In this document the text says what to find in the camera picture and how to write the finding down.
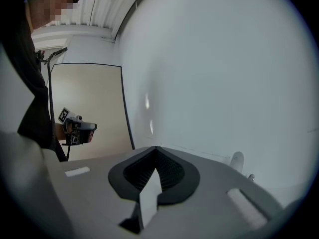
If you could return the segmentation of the black chest clamp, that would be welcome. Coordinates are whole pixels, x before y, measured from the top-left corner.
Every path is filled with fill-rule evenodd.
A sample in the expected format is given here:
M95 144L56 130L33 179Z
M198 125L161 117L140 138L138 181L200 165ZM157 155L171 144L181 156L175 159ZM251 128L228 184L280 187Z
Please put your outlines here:
M45 55L45 50L38 50L36 53L36 58L41 62L41 63L44 63L46 64L47 63L47 60L44 59L44 55Z

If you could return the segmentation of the chrome faucet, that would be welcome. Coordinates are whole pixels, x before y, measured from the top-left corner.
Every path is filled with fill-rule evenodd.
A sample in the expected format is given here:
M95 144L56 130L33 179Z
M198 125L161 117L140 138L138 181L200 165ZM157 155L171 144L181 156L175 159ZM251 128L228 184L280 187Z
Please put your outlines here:
M237 151L233 154L229 166L239 174L243 175L244 154Z

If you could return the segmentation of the person's left forearm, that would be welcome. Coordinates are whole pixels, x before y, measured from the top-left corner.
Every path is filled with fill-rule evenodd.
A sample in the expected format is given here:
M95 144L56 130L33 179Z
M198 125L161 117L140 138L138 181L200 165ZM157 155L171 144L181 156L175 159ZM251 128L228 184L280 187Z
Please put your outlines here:
M66 139L62 124L59 124L59 123L55 124L55 135L58 141L62 141Z

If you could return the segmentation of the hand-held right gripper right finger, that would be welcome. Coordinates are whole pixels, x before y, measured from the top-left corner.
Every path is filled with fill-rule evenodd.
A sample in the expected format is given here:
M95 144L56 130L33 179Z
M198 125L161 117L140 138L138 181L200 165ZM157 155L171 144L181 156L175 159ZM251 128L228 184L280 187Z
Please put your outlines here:
M159 206L143 230L145 239L238 239L251 231L227 192L240 189L266 218L283 207L266 190L230 166L168 148L175 156L192 163L200 174L195 192L184 202Z

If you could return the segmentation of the stack of beige boards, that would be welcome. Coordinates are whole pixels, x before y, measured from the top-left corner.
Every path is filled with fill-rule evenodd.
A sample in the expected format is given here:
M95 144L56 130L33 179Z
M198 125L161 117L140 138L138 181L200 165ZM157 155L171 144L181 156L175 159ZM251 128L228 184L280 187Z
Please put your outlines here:
M62 147L71 161L133 150L119 66L55 64L51 82L56 118L67 108L83 121L97 124L90 143Z

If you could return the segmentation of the person's black shirt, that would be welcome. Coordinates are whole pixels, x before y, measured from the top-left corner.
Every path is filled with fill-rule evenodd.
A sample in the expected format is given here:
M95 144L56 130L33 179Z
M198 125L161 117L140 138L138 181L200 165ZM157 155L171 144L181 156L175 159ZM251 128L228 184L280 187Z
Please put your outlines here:
M16 72L34 95L18 133L33 139L42 148L50 148L53 138L48 108L49 90L41 74L40 61L35 54L24 1L11 1L4 14L12 23L5 27L5 34L0 40Z

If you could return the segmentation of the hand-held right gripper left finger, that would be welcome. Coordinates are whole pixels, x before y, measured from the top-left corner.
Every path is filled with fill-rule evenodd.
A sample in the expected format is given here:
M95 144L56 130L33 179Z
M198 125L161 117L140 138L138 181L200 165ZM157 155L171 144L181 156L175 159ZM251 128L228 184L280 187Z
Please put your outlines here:
M111 167L142 152L61 163L55 153L17 133L0 132L0 178L31 222L54 239L154 239L121 226L138 215L108 180Z

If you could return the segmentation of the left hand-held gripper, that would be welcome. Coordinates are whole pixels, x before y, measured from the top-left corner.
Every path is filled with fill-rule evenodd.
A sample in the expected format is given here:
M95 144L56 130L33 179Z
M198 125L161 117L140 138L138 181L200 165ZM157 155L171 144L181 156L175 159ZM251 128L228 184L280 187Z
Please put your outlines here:
M83 122L81 116L75 115L67 108L63 108L58 120L62 123L63 132L65 133L65 143L62 144L65 146L87 143L88 131L95 131L97 129L97 124Z

